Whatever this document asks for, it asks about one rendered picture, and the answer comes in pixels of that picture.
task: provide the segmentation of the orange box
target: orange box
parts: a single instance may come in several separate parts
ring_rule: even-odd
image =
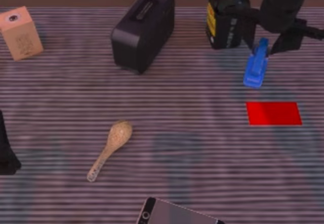
[[[35,24],[25,6],[0,14],[0,29],[15,61],[44,50]]]

